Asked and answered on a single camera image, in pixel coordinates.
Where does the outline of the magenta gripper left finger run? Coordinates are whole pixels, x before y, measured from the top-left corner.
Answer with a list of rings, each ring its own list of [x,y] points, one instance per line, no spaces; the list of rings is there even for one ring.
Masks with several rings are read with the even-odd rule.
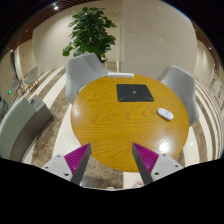
[[[55,155],[42,167],[42,169],[79,185],[83,178],[90,155],[91,144],[86,144],[66,155]]]

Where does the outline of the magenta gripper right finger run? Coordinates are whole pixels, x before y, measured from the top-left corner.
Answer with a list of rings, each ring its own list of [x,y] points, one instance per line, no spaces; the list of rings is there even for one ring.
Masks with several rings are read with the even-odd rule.
[[[137,143],[132,144],[132,154],[145,185],[182,169],[168,154],[157,154]]]

